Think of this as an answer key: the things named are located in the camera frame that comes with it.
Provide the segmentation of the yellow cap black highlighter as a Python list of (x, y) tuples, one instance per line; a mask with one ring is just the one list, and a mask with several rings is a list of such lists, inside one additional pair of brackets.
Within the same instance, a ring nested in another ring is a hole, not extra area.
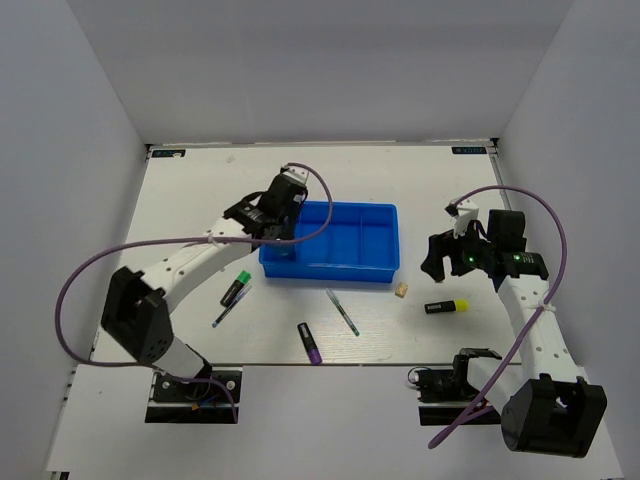
[(424, 305), (427, 315), (453, 312), (466, 312), (469, 309), (469, 302), (465, 299), (446, 300), (441, 302), (428, 303)]

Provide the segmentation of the green cap black highlighter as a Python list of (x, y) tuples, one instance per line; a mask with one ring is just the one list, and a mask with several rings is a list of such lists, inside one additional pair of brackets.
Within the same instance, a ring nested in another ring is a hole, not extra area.
[(229, 307), (239, 293), (249, 283), (250, 279), (251, 274), (248, 271), (241, 271), (221, 298), (220, 305), (225, 308)]

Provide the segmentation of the blue ink pen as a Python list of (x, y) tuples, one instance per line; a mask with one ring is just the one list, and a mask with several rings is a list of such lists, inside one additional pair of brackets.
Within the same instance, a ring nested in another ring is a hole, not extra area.
[(221, 314), (212, 322), (212, 328), (216, 328), (228, 315), (229, 313), (236, 307), (236, 305), (247, 295), (247, 293), (251, 290), (252, 285), (246, 285), (232, 300), (231, 304), (226, 307)]

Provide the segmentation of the green ink pen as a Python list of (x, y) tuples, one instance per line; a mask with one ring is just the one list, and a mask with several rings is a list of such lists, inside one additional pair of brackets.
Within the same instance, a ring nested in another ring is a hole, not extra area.
[(348, 327), (350, 328), (350, 330), (352, 331), (352, 333), (358, 337), (360, 335), (360, 332), (358, 330), (358, 328), (356, 327), (356, 325), (353, 323), (352, 319), (350, 318), (350, 316), (347, 314), (346, 310), (344, 309), (344, 307), (342, 306), (340, 300), (338, 299), (338, 297), (336, 296), (336, 294), (334, 293), (333, 290), (331, 290), (330, 288), (326, 289), (326, 294), (328, 296), (328, 298), (331, 300), (332, 304), (335, 306), (335, 308), (337, 309), (337, 311), (339, 312), (339, 314), (341, 315), (341, 317), (343, 318), (343, 320), (346, 322), (346, 324), (348, 325)]

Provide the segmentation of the purple cap black highlighter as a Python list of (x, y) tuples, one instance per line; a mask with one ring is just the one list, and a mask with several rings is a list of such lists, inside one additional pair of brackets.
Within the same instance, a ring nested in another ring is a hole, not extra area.
[(306, 322), (299, 323), (297, 325), (297, 330), (310, 363), (312, 365), (321, 364), (322, 356), (308, 324)]

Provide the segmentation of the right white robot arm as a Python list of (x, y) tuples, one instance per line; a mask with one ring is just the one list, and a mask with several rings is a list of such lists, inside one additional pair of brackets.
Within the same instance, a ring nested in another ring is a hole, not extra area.
[(429, 238), (422, 270), (445, 278), (444, 263), (462, 276), (481, 270), (492, 281), (517, 340), (519, 365), (498, 369), (501, 356), (489, 349), (464, 349), (454, 358), (453, 390), (484, 399), (500, 416), (511, 451), (583, 458), (604, 416), (607, 398), (587, 382), (571, 357), (553, 307), (549, 273), (542, 256), (526, 249), (525, 216), (491, 210), (486, 226), (472, 203), (450, 206), (451, 230)]

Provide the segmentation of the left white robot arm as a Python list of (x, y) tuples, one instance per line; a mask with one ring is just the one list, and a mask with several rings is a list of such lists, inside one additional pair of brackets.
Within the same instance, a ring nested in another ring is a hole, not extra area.
[(228, 265), (252, 254), (259, 240), (291, 240), (308, 190), (309, 173), (285, 167), (264, 192), (224, 211), (204, 241), (190, 241), (140, 271), (122, 267), (111, 277), (101, 327), (134, 360), (177, 377), (188, 398), (211, 387), (211, 367), (173, 331), (170, 314), (193, 290)]

